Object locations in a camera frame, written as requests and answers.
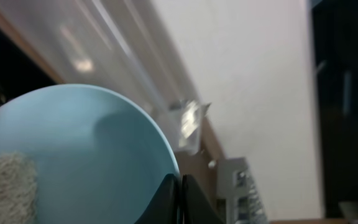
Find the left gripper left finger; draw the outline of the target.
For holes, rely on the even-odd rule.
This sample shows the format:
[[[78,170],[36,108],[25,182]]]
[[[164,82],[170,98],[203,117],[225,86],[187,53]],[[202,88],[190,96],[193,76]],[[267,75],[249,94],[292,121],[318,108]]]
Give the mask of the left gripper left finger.
[[[135,224],[177,224],[178,198],[178,179],[167,174]]]

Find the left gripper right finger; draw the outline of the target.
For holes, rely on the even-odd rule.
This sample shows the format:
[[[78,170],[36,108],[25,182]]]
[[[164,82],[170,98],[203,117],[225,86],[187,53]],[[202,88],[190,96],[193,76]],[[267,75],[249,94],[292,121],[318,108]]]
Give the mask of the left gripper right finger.
[[[192,175],[182,177],[182,206],[185,224],[223,224]]]

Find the light blue rice bowl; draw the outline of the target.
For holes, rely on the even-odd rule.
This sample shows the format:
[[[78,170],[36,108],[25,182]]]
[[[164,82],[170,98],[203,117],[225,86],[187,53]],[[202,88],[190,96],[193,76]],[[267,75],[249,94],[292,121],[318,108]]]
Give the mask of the light blue rice bowl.
[[[111,90],[67,84],[0,107],[0,152],[37,167],[38,223],[134,223],[167,174],[173,151],[155,121]]]

